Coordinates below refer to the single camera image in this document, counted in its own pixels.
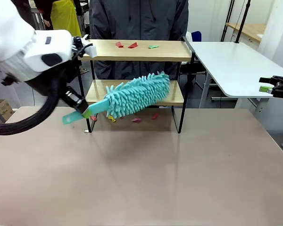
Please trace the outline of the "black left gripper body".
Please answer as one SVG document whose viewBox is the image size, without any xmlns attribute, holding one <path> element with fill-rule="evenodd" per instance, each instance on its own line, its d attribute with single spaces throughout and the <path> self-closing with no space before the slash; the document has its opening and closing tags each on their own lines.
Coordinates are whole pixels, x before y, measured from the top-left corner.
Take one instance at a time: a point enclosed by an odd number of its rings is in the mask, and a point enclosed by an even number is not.
<svg viewBox="0 0 283 226">
<path fill-rule="evenodd" d="M 65 103 L 81 103 L 82 96 L 79 95 L 71 86 L 70 83 L 77 77 L 77 68 L 73 65 L 58 66 L 60 91 L 59 97 Z"/>
</svg>

